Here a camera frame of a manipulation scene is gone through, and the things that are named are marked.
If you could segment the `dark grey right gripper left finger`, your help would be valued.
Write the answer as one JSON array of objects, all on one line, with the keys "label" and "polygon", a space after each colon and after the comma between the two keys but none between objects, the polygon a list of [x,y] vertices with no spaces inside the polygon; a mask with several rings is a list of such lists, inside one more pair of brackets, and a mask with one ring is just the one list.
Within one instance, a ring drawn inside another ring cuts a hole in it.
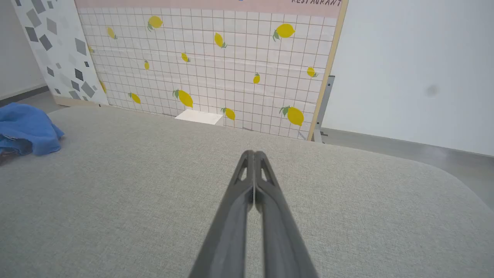
[{"label": "dark grey right gripper left finger", "polygon": [[254,203],[254,151],[246,150],[233,172],[191,278],[245,277],[247,215]]}]

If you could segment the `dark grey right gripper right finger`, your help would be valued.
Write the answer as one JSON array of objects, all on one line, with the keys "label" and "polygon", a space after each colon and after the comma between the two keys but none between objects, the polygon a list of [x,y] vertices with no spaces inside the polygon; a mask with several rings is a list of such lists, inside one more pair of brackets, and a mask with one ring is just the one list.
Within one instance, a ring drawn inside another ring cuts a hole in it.
[{"label": "dark grey right gripper right finger", "polygon": [[273,168],[262,151],[255,152],[255,206],[262,216],[265,278],[317,278]]}]

